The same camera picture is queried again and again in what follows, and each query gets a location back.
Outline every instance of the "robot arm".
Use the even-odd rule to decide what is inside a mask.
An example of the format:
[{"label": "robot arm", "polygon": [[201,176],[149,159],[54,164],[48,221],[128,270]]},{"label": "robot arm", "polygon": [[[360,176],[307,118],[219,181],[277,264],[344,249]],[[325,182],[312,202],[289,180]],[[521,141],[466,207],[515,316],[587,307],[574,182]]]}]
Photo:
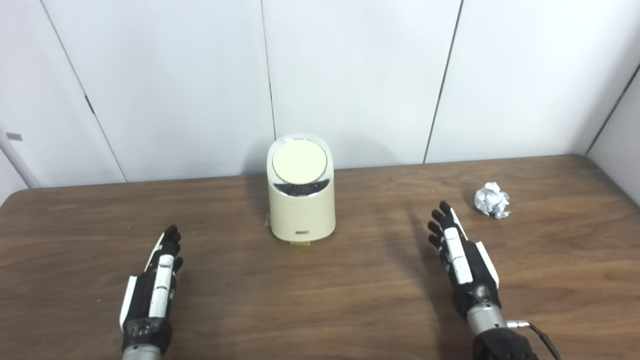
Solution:
[{"label": "robot arm", "polygon": [[123,360],[160,360],[171,344],[169,322],[175,276],[183,264],[180,233],[171,225],[160,235],[145,271],[131,276],[120,310]]},{"label": "robot arm", "polygon": [[429,242],[440,254],[453,287],[453,305],[467,320],[475,334],[474,360],[537,360],[527,338],[511,329],[531,327],[543,340],[554,358],[559,354],[546,334],[525,321],[505,321],[498,296],[499,278],[481,242],[468,240],[456,216],[446,202],[431,213],[436,222],[429,222]]}]

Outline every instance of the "robotic wrist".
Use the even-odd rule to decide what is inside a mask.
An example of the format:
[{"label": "robotic wrist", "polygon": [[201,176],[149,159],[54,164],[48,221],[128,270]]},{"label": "robotic wrist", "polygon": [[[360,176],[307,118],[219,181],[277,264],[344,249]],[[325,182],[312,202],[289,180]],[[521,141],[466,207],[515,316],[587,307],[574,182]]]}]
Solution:
[{"label": "robotic wrist", "polygon": [[167,318],[140,318],[128,320],[123,326],[122,352],[135,345],[152,345],[162,355],[171,345],[173,327]]}]

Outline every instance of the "round lid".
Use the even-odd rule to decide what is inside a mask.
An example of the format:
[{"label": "round lid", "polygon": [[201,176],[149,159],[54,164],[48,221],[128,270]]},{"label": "round lid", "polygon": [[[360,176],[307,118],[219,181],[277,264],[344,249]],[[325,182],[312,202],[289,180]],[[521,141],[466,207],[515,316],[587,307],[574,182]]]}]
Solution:
[{"label": "round lid", "polygon": [[290,140],[273,155],[273,170],[289,184],[309,184],[326,169],[326,154],[320,145],[306,139]]}]

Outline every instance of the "white wall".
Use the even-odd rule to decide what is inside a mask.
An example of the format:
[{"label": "white wall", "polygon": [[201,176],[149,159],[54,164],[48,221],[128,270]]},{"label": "white wall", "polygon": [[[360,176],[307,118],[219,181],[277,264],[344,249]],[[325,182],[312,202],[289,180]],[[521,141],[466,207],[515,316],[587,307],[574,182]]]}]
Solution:
[{"label": "white wall", "polygon": [[0,1],[0,136],[33,186],[124,181],[44,9]]},{"label": "white wall", "polygon": [[465,1],[427,162],[584,154],[640,61],[640,1]]},{"label": "white wall", "polygon": [[0,1],[0,136],[34,187],[263,172],[301,131],[339,168],[429,137],[427,162],[584,154],[640,62],[638,1],[466,1],[430,131],[459,0],[44,4],[73,68],[38,0]]},{"label": "white wall", "polygon": [[260,0],[45,0],[128,181],[263,172]]},{"label": "white wall", "polygon": [[589,158],[640,204],[640,76],[629,86]]},{"label": "white wall", "polygon": [[264,0],[276,133],[337,168],[422,163],[459,1]]},{"label": "white wall", "polygon": [[0,151],[0,206],[9,195],[26,188],[27,185],[15,171],[9,159]]}]

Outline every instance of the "cable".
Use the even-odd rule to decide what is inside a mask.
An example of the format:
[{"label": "cable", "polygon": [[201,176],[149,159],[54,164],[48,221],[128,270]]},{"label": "cable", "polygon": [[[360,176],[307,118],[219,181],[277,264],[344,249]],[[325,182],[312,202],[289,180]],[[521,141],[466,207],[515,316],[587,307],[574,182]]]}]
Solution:
[{"label": "cable", "polygon": [[529,328],[533,330],[536,334],[538,334],[538,336],[540,337],[540,340],[542,340],[542,342],[545,344],[547,349],[549,349],[549,352],[551,352],[551,355],[554,357],[554,359],[561,360],[560,353],[558,353],[558,350],[556,350],[556,348],[554,347],[554,344],[551,342],[551,339],[549,339],[547,334],[540,331],[540,329],[535,327],[532,323],[529,323]]}]

